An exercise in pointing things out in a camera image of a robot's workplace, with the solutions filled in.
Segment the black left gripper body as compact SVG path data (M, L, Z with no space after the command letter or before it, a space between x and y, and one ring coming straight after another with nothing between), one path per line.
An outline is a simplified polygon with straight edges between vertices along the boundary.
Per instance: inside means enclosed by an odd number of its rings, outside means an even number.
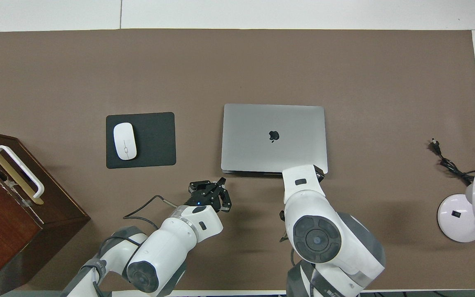
M185 202L185 205L194 207L209 205L213 207L214 211L220 211L221 209L219 194L206 191L193 191L190 194L190 198Z

